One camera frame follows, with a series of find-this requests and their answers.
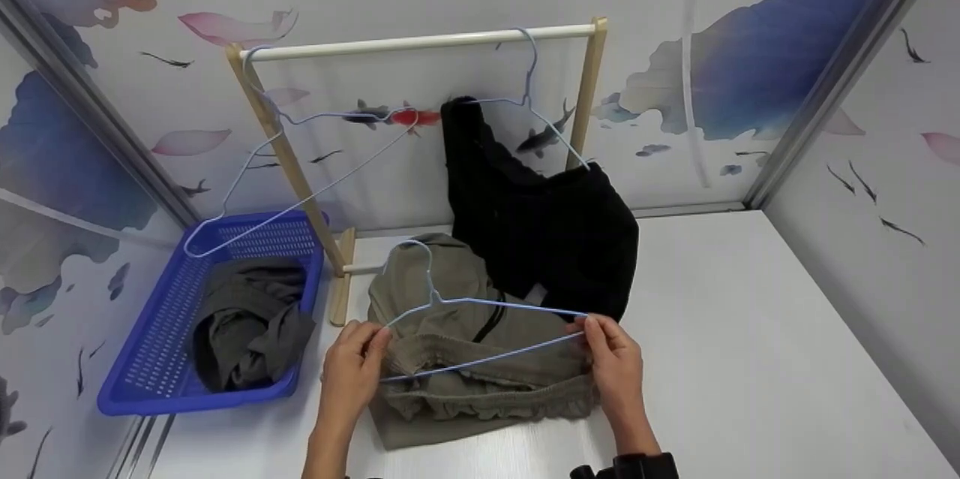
pink petal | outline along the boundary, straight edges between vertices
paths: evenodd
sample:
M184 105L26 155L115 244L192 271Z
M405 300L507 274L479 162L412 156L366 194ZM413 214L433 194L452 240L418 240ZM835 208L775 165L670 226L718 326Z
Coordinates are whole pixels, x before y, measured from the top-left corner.
M288 106L309 95L309 90L294 89L292 86L281 86L278 89L267 90L267 97L278 106Z
M837 107L836 113L830 117L830 120L826 121L823 132L837 134L837 136L863 136L866 134L840 107Z
M299 12L274 11L270 21L262 23L248 23L234 20L222 14L213 14L210 11L198 11L195 14L181 15L178 19L183 22L194 34L199 35L210 44L226 45L240 44L250 48L255 45L273 44L275 41L288 35L297 24Z
M960 137L939 132L929 132L921 136L937 158L948 161L950 164L960 165Z
M151 151L166 156L195 156L213 150L231 130L177 130L164 134Z

dark gray garment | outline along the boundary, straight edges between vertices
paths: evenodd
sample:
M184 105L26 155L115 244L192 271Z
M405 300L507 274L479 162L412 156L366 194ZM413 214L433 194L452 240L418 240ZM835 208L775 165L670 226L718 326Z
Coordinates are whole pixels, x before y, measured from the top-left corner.
M191 356L206 389L266 387L298 362L315 325L299 311L305 282L291 258L213 267L192 327Z
M430 273L443 298L524 303L491 287L484 261L466 244L441 233L417 239L433 253ZM427 256L418 246L394 251L386 273L370 284L370 321L388 323L428 301ZM499 319L493 327L491 318ZM470 303L435 306L391 326L385 375L458 365L546 342L565 334L565 324L548 312ZM562 342L456 372L381 384L370 408L384 447L438 444L522 420L586 417L598 402L589 372L583 352Z

wire hanger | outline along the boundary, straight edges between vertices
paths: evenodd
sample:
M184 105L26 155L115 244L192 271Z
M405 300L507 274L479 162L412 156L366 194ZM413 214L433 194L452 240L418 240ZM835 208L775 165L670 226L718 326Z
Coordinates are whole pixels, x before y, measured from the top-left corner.
M586 163L587 161L584 160L583 155L577 152L576 149L573 148L573 145L571 145L567 140L565 140L565 138L563 138L563 134L560 132L560 130L557 130L557 127L554 126L552 122L545 119L532 106L534 102L534 96L533 96L533 89L531 85L533 84L532 81L534 77L534 71L537 69L537 59L539 57L539 52L537 51L537 41L534 40L534 37L525 28L522 28L522 27L514 27L514 28L515 30L520 31L520 33L522 33L524 37L527 38L527 40L530 42L530 47L532 47L532 50L534 50L534 59L530 64L530 68L527 69L527 76L523 85L524 87L523 97L519 100L519 102L517 102L517 100L511 100L510 98L485 98L483 100L473 100L473 102L463 102L463 103L464 104L487 104L487 103L492 104L496 102L506 102L508 104L513 104L515 106L525 107L526 109L530 110L531 113L534 113L535 116L537 116L537 119L540 119L541 121L543 121L543 123L546 124L546 126L550 130L553 130L553 133L556 134L556 138L558 138L558 140L561 141L561 143L566 145L567 150L569 150L571 153L573 153L574 156L577 157L577 160L580 161L580 164L582 164L583 167L590 168L590 166Z
M563 138L563 135L561 134L561 132L557 130L557 128L553 125L553 123L545 119L540 113L537 112L537 110L533 109L532 107L533 99L531 97L531 82L533 79L534 71L537 69L537 61L539 57L539 53L537 51L537 42L534 41L534 38L526 29L521 27L515 27L515 30L518 30L520 33L524 35L524 37L527 38L527 40L530 42L530 45L532 47L532 51L534 52L534 58L532 58L530 68L527 69L526 79L524 83L524 93L523 93L522 99L520 99L519 101L515 101L508 98L488 98L484 100L474 100L474 102L470 102L470 103L482 104L482 103L494 103L494 102L507 102L515 106L527 107L527 109L530 110L531 113L534 113L534 116L537 116L538 119L543 121L544 124L546 124L551 130L553 130L553 132L556 134L556 137L558 137L559 140L561 140L562 143L566 145L566 148L570 152L572 152L574 155L576 155L576 157L578 158L578 160L580 160L580 163L584 167L587 167L587 163L586 163L587 161L584 160L584 157L580 153L578 153L576 150L574 150L573 146L570 145L570 143L567 143L565 138ZM277 102L274 102L273 98L268 96L267 93L264 92L264 90L261 90L260 88L258 88L256 83L251 82L250 75L248 74L247 66L250 64L251 59L254 57L254 54L257 51L260 51L262 49L267 49L270 47L272 46L258 45L253 49L250 49L250 52L247 53L246 56L244 56L243 80L254 92L256 92L258 96L260 96L260 99L263 100L264 103L267 103L268 108L274 113L274 116L277 117L277 123L278 123L277 125L279 126L279 132L276 133L273 137L270 137L267 141L263 141L263 143L258 144L253 151L250 151L250 154L247 157L247 161L245 161L243 164L243 168L240 169L240 172L237 174L237 177L233 179L233 183L230 184L230 188L227 189L226 195L223 196L223 200L220 202L219 215L213 216L213 218L207 218L206 220L203 220L203 222L199 223L199 225L196 226L196 229L193 230L193 233L190 233L190 236L185 240L185 242L183 242L183 253L185 253L190 258L194 258L194 259L205 258L206 256L213 254L214 252L225 249L227 246L230 246L230 244L236 243L237 240L243 239L243 237L250 235L250 233L255 232L255 230L258 230L266 225L269 225L275 219L281 218L281 216L286 215L286 213L288 212L294 211L294 209L298 209L299 206L302 206L303 204L314 199L318 195L323 194L323 192L328 191L330 188L335 187L336 185L340 184L340 182L343 182L344 180L346 180L347 177L350 177L350 175L353 175L357 171L360 171L360 169L363 168L365 165L370 164L370 162L373 161L374 158L380 156L380 154L382 154L388 148L390 148L399 140L401 140L401 138L404 138L405 134L410 133L414 129L414 127L416 127L417 124L419 123L419 110L417 110L417 107L413 107L413 106L397 107L397 109L390 110L390 113L387 113L387 116L384 116L384 117L375 116L375 114L372 114L372 113L317 113L317 114L313 114L312 116L305 117L305 119L300 119L300 120L291 119L291 116L289 116L289 114L282 112L281 108L278 106ZM313 119L319 119L320 117L323 117L323 116L335 116L335 117L340 117L340 119L343 119L344 117L349 117L349 119L374 119L379 122L387 122L391 119L392 116L394 116L395 113L402 112L402 110L414 110L415 118L414 118L414 121L412 121L411 126L408 126L402 133L399 134L399 136L391 140L390 143L387 143L386 145L384 145L384 147L380 148L380 150L377 150L376 152L374 152L374 154L370 155L370 157L367 158L367 160L364 160L360 165L357 165L357 167L354 167L353 169L350 169L350 171L347 171L346 174L340 177L339 179L333 182L330 182L330 184L326 185L323 188L320 188L319 191L313 192L313 194L310 194L309 196L299 200L299 202L294 203L291 206L288 206L283 211L278 212L277 215L273 215L271 216L271 218L267 218L266 220L260 222L258 225L251 227L251 229L245 230L243 233L240 233L240 235L234 236L232 239L227 240L225 243L221 243L219 246L213 247L213 249L209 249L205 252L200 252L200 253L192 252L190 250L190 244L193 242L195 237L198 235L199 232L201 232L203 228L205 228L210 223L216 222L217 220L227 215L227 205L226 205L227 201L230 201L230 196L233 195L233 192L236 190L237 185L240 183L240 179L242 179L244 174L247 172L247 170L250 169L250 164L253 161L253 159L257 156L264 156L260 154L260 150L262 150L264 147L267 147L268 144L273 143L273 141L279 138L280 136L285 136L286 130L283 124L284 121L282 119L285 119L288 123L294 126L305 124L306 122L309 122Z
M393 319L393 321L390 321L390 322L387 323L387 325L386 325L387 327L390 327L391 325L394 325L395 323L397 323L397 322L400 321L401 319L404 319L404 318L405 318L406 316L408 316L408 315L415 314L416 312L422 312L422 311L424 311L424 310L428 310L429 308L431 308L431 307L433 307L433 306L442 305L442 304L443 304L443 305L458 304L458 303L472 303L472 304L491 305L491 306L504 307L504 308L516 308L516 309L519 309L519 310L534 310L534 311L537 311L537 312L551 312L551 314L575 315L575 316L577 316L577 318L580 318L581 316L587 315L587 314L585 314L585 312L574 312L574 311L572 311L572 310L561 310L561 309L555 309L555 308L546 308L546 307L536 306L536 305L531 305L531 304L490 301L490 300L487 300L487 299L478 299L478 298L475 298L475 297L457 297L457 298L453 298L453 299L445 299L445 298L441 297L440 292L437 291L437 288L436 288L436 287L434 287L434 285L433 285L433 276L431 276L431 274L430 274L430 267L433 266L433 252L430 251L430 247L429 247L429 246L426 246L426 244L419 242L419 240L417 240L417 239L401 240L400 243L395 244L395 246L393 247L393 249L390 249L390 253L387 254L387 261L385 261L385 263L383 264L383 271L381 271L381 274L382 274L382 273L386 273L387 266L388 266L388 264L390 264L390 257L393 256L394 250L399 249L399 247L401 247L401 246L407 246L407 244L412 244L413 246L421 246L424 250L426 250L426 256L427 256L427 258L426 258L426 287L427 287L427 295L428 295L428 299L429 299L429 300L428 300L428 302L427 302L426 304L424 304L424 305L420 305L420 306L418 306L418 307L411 308L410 310L405 311L403 314L398 315L396 318ZM491 360L504 359L504 358L506 358L506 357L513 357L514 355L519 355L519 354L521 354L521 353L526 353L526 352L528 352L528 351L533 351L533 350L535 350L535 349L540 349L540 348L542 348L542 347L546 347L546 346L549 346L549 345L555 345L555 343L558 343L558 342L569 341L570 339L575 339L575 338L577 338L577 336L580 336L580 335L583 335L583 334L584 334L583 331L578 331L578 332L576 332L576 333L573 333L572 335L559 336L559 338L552 339L552 341L546 341L546 342L536 343L535 345L528 345L527 347L521 347L521 349L514 349L514 350L511 350L511 351L507 351L507 352L505 352L505 353L500 353L500 354L498 354L498 355L493 355L493 356L491 356L491 357L487 357L487 358L484 358L484 359L477 359L477 360L471 360L470 362L467 362L467 363L460 363L460 365L444 366L444 367L442 367L441 369L425 370L424 372L416 372L416 373L409 374L409 375L390 376L390 377L387 377L387 378L382 378L382 379L380 380L380 383L403 381L403 380L411 380L411 379L414 379L414 378L421 378L421 377L429 376L429 375L432 375L432 374L439 374L439 373L441 373L441 372L451 372L452 370L465 369L465 368L468 367L468 366L482 365L483 363L489 363Z

wooden clothes rack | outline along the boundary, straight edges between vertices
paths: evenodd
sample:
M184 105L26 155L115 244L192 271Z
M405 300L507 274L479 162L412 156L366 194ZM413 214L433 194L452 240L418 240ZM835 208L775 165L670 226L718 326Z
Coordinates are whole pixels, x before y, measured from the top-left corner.
M583 55L583 70L580 73L580 89L577 92L577 110L573 116L573 128L570 132L570 144L578 153L583 153L587 139L587 123L590 120L590 110L593 108L593 95L596 93L597 76L600 72L600 61L603 58L604 44L607 40L607 18L594 17L590 24L565 25L558 27L539 27L527 29L535 41L562 40L563 38L586 38L586 52ZM431 49L438 47L457 47L476 44L499 44L508 41L526 41L524 34L517 30L490 31L482 33L459 33L451 35L428 35L427 37L388 38L388 40L350 41L340 44L295 45L258 50L250 57L250 62L285 61L285 59L308 59L316 57L333 57L339 55L356 55L361 53L377 53L382 51L401 51L414 49ZM263 133L267 138L274 138L271 145L287 180L294 188L299 200L309 198L313 194L303 169L290 146L281 124L273 110L257 94L251 86L263 92L263 83L254 65L251 64L245 75L243 62L249 51L239 44L230 44L226 49L226 59L233 69L237 83L240 83L247 102L253 108ZM566 157L566 168L578 165L577 157L571 152ZM380 267L379 264L354 264L353 249L356 244L356 229L349 228L340 235L337 244L333 233L330 232L320 206L311 199L303 204L310 227L313 228L316 238L321 243L323 251L330 260L335 276L328 299L328 316L331 324L343 326L347 316L347 298L350 295L351 274L369 273Z

laundry basket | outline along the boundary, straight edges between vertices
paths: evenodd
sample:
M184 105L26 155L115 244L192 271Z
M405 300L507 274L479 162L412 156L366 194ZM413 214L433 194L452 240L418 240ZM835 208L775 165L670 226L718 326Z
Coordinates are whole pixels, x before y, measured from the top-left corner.
M212 222L196 235L191 248L213 249L273 215L275 212L261 212L227 216ZM199 259L189 257L182 249L194 229L196 226L183 233L183 239L100 388L97 406L103 414L179 414L233 408L291 396L297 389L299 364L270 387L210 393L197 377L187 355L190 325L200 307L207 276L214 264L222 261L268 256L297 258L307 271L299 310L313 311L323 250L305 213L288 212L225 249Z

